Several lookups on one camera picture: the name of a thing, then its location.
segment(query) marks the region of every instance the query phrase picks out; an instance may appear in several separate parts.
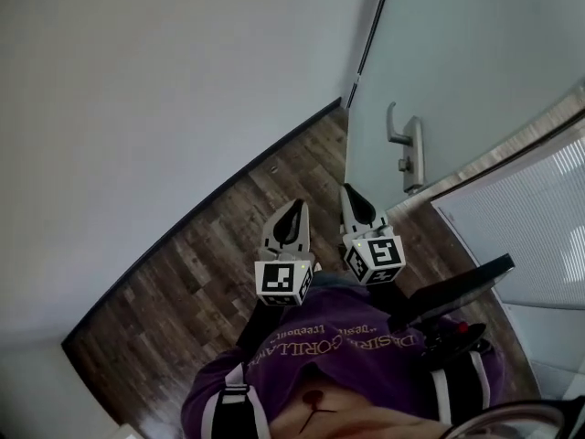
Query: door handle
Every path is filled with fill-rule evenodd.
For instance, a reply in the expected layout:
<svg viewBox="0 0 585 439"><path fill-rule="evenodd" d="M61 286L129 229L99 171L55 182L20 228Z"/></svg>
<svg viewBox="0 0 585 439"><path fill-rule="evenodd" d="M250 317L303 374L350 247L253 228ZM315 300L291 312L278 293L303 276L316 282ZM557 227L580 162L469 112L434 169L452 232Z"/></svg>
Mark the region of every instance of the door handle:
<svg viewBox="0 0 585 439"><path fill-rule="evenodd" d="M389 142L403 146L399 171L404 175L404 192L413 195L424 185L422 122L419 117L412 116L404 127L404 134L399 134L394 128L395 105L395 102L391 102L386 112L386 135Z"/></svg>

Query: white wall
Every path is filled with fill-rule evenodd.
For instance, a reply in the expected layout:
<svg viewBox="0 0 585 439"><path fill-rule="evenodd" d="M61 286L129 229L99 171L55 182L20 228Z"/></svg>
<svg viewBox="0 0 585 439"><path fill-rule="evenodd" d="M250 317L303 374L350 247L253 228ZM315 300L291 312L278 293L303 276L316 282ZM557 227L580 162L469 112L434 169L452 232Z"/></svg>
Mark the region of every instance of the white wall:
<svg viewBox="0 0 585 439"><path fill-rule="evenodd" d="M199 201L340 96L370 7L0 0L0 343L67 334Z"/></svg>
<svg viewBox="0 0 585 439"><path fill-rule="evenodd" d="M7 439L106 439L117 429L59 345L0 353L0 431Z"/></svg>

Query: white strap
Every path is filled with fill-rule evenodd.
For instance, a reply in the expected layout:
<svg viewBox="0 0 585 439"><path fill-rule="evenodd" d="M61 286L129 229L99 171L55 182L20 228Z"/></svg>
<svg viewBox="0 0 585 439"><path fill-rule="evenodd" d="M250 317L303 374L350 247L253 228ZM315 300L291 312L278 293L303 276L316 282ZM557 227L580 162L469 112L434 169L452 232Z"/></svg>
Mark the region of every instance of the white strap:
<svg viewBox="0 0 585 439"><path fill-rule="evenodd" d="M203 417L201 418L201 439L211 439L211 428L213 427L213 416L218 406L219 392L207 400Z"/></svg>
<svg viewBox="0 0 585 439"><path fill-rule="evenodd" d="M435 383L437 404L439 405L439 420L443 424L451 424L451 403L449 402L449 386L444 369L431 372L432 381Z"/></svg>
<svg viewBox="0 0 585 439"><path fill-rule="evenodd" d="M256 423L256 431L258 432L258 439L271 439L271 433L268 429L268 420L266 419L266 413L262 408L256 389L250 385L250 391L248 392L248 398L252 406L254 407L254 422Z"/></svg>
<svg viewBox="0 0 585 439"><path fill-rule="evenodd" d="M480 355L477 351L470 351L469 355L472 357L473 367L475 368L477 377L482 384L482 408L486 409L490 406L491 392L490 383L487 380L487 376L485 375L484 361L482 360L482 355Z"/></svg>
<svg viewBox="0 0 585 439"><path fill-rule="evenodd" d="M242 363L232 369L226 376L226 385L228 387L239 387L244 385L244 367Z"/></svg>
<svg viewBox="0 0 585 439"><path fill-rule="evenodd" d="M244 382L244 368L242 364L239 364L234 368L226 377L226 389L229 388L245 388L248 387L247 396L250 399L250 403L254 409L254 423L256 424L256 432L258 439L271 439L270 430L268 428L268 421L266 419L266 413L258 398L258 393L253 386L248 386ZM221 392L213 395L205 405L203 411L203 417L201 418L201 439L211 439L211 433L213 428L213 418L218 407L218 398ZM231 394L224 395L222 403L240 403L246 401L246 394Z"/></svg>

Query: wooden floor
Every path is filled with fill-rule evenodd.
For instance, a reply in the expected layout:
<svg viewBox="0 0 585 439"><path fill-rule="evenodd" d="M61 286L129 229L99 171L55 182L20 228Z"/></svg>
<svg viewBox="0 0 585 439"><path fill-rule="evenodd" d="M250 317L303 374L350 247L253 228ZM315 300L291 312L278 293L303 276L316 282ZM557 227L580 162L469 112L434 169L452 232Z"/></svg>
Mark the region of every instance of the wooden floor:
<svg viewBox="0 0 585 439"><path fill-rule="evenodd" d="M343 270L337 244L346 153L337 109L240 179L112 291L64 343L72 364L106 410L146 438L182 437L179 412L197 370L230 348L255 304L253 263L263 222L293 198L307 201L312 250L328 271ZM405 243L406 293L473 266L431 208L390 213ZM466 308L489 321L505 353L506 400L533 398L536 384L494 297Z"/></svg>

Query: backpack strap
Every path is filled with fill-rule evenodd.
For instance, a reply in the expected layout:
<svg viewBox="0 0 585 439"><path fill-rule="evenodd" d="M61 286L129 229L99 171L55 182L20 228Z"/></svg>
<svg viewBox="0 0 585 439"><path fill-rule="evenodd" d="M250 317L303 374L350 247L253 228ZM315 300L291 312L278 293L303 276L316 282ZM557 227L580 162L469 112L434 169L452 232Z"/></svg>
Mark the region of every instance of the backpack strap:
<svg viewBox="0 0 585 439"><path fill-rule="evenodd" d="M431 376L442 423L463 423L490 406L490 384L479 352L469 351Z"/></svg>
<svg viewBox="0 0 585 439"><path fill-rule="evenodd" d="M202 439L270 439L266 414L253 386L244 380L239 364L225 378L226 387L211 397L203 411Z"/></svg>

